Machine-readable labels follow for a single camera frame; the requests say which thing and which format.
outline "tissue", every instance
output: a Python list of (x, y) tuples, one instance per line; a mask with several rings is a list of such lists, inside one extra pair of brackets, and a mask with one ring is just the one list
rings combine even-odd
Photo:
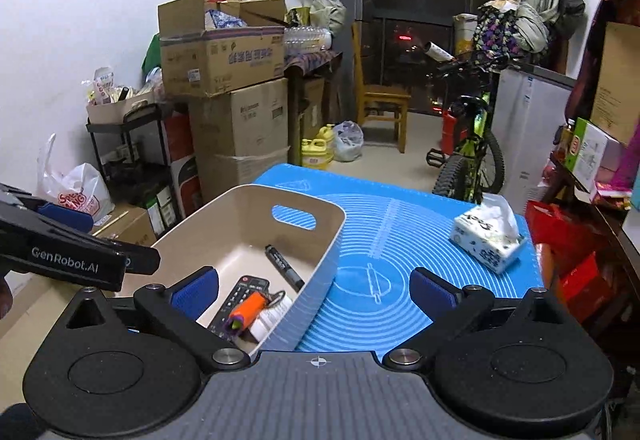
[(489, 194), (482, 197), (481, 205), (454, 219), (449, 239), (496, 274), (516, 260), (526, 241), (509, 202)]

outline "wooden chair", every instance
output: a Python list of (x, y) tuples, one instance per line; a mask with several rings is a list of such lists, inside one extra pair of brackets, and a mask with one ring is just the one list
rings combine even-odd
[[(409, 99), (411, 96), (401, 87), (365, 84), (362, 73), (362, 55), (360, 54), (360, 29), (357, 23), (351, 25), (351, 42), (353, 43), (353, 83), (358, 105), (357, 124), (362, 127), (368, 120), (382, 120), (395, 124), (398, 138), (398, 150), (404, 153), (406, 146), (406, 122)], [(378, 113), (393, 112), (393, 117), (386, 115), (369, 115), (367, 110)]]

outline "black marker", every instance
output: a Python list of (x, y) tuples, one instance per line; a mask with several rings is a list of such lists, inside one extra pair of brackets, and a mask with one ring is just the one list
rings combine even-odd
[(293, 270), (293, 267), (287, 263), (287, 260), (283, 258), (273, 245), (267, 245), (264, 247), (264, 253), (273, 263), (273, 266), (278, 269), (278, 272), (282, 274), (284, 279), (293, 287), (293, 290), (300, 292), (300, 289), (305, 285), (305, 282), (300, 279), (298, 273)]

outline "blue table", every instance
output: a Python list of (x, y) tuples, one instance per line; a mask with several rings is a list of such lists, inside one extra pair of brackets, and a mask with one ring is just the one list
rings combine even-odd
[[(496, 276), (449, 240), (453, 218), (471, 204), (393, 185), (277, 165), (255, 183), (297, 191), (340, 205), (347, 214), (334, 285), (298, 350), (373, 350), (380, 357), (430, 324), (409, 297), (417, 266), (458, 287), (479, 284), (498, 297), (522, 297), (541, 286), (530, 241), (507, 272)], [(310, 216), (277, 208), (287, 223), (310, 227)], [(529, 236), (523, 217), (520, 233)]]

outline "chair backrest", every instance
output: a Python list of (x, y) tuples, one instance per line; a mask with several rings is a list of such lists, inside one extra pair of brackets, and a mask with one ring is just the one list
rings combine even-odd
[(360, 53), (360, 27), (358, 23), (351, 24), (351, 44), (353, 45), (353, 86), (356, 97), (364, 97), (364, 74), (362, 73), (362, 55)]

